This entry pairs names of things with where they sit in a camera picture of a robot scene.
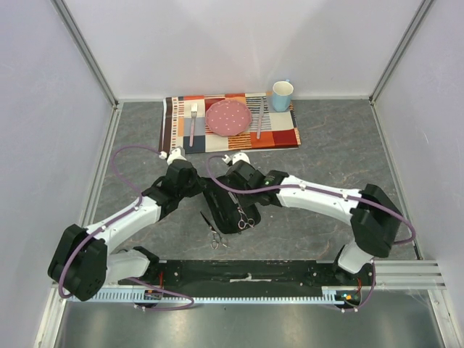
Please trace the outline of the black zip tool case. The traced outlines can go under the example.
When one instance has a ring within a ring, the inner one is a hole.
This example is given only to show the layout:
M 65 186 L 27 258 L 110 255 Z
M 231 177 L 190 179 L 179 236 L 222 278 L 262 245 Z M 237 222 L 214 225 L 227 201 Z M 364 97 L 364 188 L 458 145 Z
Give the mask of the black zip tool case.
M 205 178 L 204 183 L 205 188 L 203 195 L 220 232 L 224 234 L 235 234 L 248 229 L 246 228 L 241 231 L 237 226 L 239 213 L 236 209 L 236 205 L 228 195 L 230 191 L 217 185 L 211 178 Z M 240 205 L 247 216 L 254 219 L 254 226 L 261 222 L 260 212 L 255 205 L 248 207 L 243 207 L 241 203 Z

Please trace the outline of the silver thinning scissors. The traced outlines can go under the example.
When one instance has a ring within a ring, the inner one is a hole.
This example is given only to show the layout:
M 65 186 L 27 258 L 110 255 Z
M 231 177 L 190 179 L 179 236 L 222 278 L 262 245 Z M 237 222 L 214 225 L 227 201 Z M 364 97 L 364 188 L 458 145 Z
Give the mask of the silver thinning scissors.
M 254 227 L 254 219 L 247 216 L 243 208 L 241 207 L 238 198 L 232 192 L 228 192 L 229 197 L 231 198 L 232 202 L 236 205 L 236 209 L 239 213 L 239 221 L 237 222 L 237 226 L 242 231 L 246 228 L 253 228 Z

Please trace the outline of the silver straight scissors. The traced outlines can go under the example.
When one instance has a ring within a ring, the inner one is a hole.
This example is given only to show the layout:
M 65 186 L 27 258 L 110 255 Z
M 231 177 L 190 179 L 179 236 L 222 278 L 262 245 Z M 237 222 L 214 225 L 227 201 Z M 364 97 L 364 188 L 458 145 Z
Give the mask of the silver straight scissors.
M 210 246 L 212 249 L 217 249 L 218 247 L 222 246 L 225 248 L 229 247 L 229 243 L 226 237 L 222 237 L 219 232 L 217 232 L 211 224 L 211 222 L 207 219 L 206 215 L 203 212 L 200 212 L 201 216 L 203 217 L 205 223 L 208 225 L 208 228 L 212 234 L 212 240 Z

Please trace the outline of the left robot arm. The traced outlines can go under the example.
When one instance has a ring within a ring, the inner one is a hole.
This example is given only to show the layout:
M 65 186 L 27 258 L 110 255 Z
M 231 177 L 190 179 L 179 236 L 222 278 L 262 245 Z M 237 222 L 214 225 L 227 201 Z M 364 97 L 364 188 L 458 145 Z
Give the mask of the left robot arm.
M 156 255 L 141 246 L 121 253 L 116 248 L 167 217 L 182 199 L 201 192 L 194 166 L 184 159 L 173 160 L 164 176 L 121 211 L 86 227 L 67 227 L 51 259 L 48 276 L 80 301 L 92 298 L 103 285 L 126 278 L 153 284 L 160 274 Z

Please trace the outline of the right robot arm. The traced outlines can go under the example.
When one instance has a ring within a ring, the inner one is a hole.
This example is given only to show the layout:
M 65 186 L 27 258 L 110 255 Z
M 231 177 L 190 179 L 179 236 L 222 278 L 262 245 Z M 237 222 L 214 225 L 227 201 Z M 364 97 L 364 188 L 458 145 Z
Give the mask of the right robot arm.
M 253 204 L 309 210 L 349 225 L 353 240 L 342 247 L 331 272 L 343 286 L 351 284 L 374 257 L 389 256 L 402 222 L 395 204 L 373 184 L 363 189 L 334 188 L 278 170 L 264 175 L 243 160 L 232 165 L 225 177 Z

